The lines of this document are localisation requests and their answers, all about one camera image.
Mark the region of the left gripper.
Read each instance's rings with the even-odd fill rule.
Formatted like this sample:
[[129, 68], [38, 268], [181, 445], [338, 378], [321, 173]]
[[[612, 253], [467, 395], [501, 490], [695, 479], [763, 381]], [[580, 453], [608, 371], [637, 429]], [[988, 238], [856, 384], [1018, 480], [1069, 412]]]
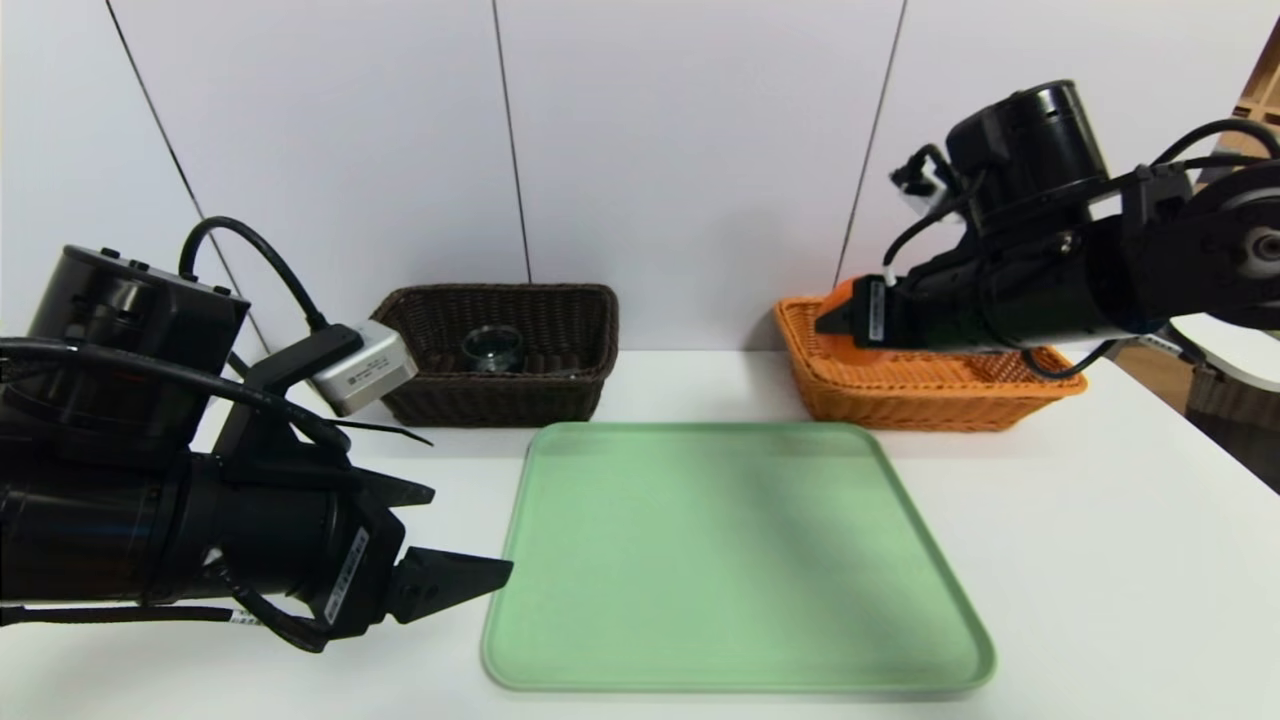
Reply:
[[189, 474], [189, 597], [232, 600], [289, 642], [362, 635], [506, 587], [515, 564], [411, 547], [393, 509], [435, 491], [342, 454], [196, 454]]

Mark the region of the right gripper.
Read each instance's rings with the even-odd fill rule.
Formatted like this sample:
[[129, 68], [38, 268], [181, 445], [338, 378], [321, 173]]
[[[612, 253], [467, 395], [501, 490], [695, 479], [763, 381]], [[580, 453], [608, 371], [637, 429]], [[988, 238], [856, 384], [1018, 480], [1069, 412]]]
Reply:
[[827, 296], [814, 322], [817, 334], [851, 336], [864, 348], [977, 350], [974, 254], [942, 254], [890, 284], [882, 275], [854, 283], [851, 296]]

